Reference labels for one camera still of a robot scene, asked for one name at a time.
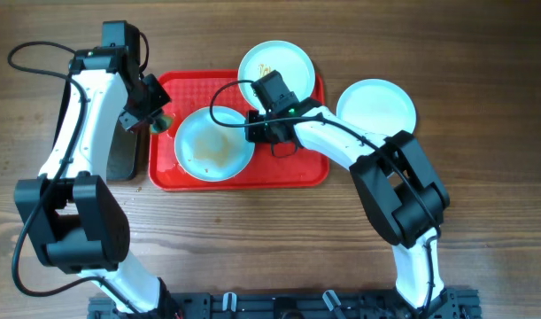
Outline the green yellow scrub sponge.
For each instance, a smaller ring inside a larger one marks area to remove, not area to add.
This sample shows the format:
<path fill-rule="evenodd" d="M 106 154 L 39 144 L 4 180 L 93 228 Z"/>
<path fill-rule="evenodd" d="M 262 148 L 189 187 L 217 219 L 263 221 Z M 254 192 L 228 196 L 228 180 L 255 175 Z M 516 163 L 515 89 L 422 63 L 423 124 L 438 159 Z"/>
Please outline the green yellow scrub sponge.
<path fill-rule="evenodd" d="M 150 133 L 152 135 L 161 134 L 170 129 L 173 124 L 173 118 L 169 115 L 162 114 L 159 117 L 155 118 L 152 124 L 150 125 Z"/>

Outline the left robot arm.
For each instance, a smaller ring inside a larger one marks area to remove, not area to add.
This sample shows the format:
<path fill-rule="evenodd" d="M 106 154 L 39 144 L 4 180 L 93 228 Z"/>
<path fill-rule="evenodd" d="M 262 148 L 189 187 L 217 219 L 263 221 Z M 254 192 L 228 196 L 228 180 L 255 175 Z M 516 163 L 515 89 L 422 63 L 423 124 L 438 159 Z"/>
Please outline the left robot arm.
<path fill-rule="evenodd" d="M 145 35 L 125 20 L 106 21 L 99 46 L 73 53 L 51 154 L 15 187 L 18 244 L 30 241 L 42 265 L 98 286 L 122 318 L 175 318 L 166 284 L 130 252 L 128 218 L 106 183 L 117 127 L 157 134 L 171 126 L 170 98 L 145 73 L 148 57 Z"/>

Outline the light blue plate top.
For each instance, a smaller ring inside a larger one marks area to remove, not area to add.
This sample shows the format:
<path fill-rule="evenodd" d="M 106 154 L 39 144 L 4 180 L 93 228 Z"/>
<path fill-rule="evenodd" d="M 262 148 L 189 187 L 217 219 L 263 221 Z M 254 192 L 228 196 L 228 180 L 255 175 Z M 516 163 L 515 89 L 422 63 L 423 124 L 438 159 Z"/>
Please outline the light blue plate top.
<path fill-rule="evenodd" d="M 250 49 L 239 65 L 237 79 L 257 81 L 272 71 L 281 74 L 299 100 L 312 95 L 316 82 L 313 62 L 296 44 L 286 41 L 267 41 Z"/>

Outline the light blue plate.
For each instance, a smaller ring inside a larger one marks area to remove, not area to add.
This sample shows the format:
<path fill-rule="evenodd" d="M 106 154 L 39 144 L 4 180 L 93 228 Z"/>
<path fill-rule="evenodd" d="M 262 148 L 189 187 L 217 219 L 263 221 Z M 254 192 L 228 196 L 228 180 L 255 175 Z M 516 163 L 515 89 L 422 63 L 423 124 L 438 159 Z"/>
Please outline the light blue plate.
<path fill-rule="evenodd" d="M 385 136 L 413 133 L 417 112 L 413 100 L 398 85 L 382 79 L 353 83 L 338 99 L 336 116 L 355 127 Z"/>
<path fill-rule="evenodd" d="M 255 151 L 255 144 L 245 138 L 244 122 L 242 114 L 226 106 L 193 112 L 176 131 L 174 153 L 179 165 L 192 177 L 210 183 L 238 175 Z"/>
<path fill-rule="evenodd" d="M 237 79 L 257 81 L 272 71 L 281 74 L 299 100 L 312 95 L 316 82 L 313 62 L 296 44 L 286 41 L 267 41 L 250 49 L 239 65 Z"/>

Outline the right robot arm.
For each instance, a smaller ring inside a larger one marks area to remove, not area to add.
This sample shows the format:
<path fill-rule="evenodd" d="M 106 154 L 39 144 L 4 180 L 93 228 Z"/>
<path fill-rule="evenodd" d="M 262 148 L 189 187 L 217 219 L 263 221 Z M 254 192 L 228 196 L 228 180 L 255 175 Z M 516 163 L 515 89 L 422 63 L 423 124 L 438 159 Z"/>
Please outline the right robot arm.
<path fill-rule="evenodd" d="M 246 135 L 257 142 L 293 142 L 351 174 L 367 219 L 393 248 L 396 290 L 414 316 L 440 306 L 437 241 L 450 198 L 413 134 L 378 137 L 335 116 L 313 98 L 300 100 L 279 72 L 251 81 L 263 114 L 251 112 Z"/>

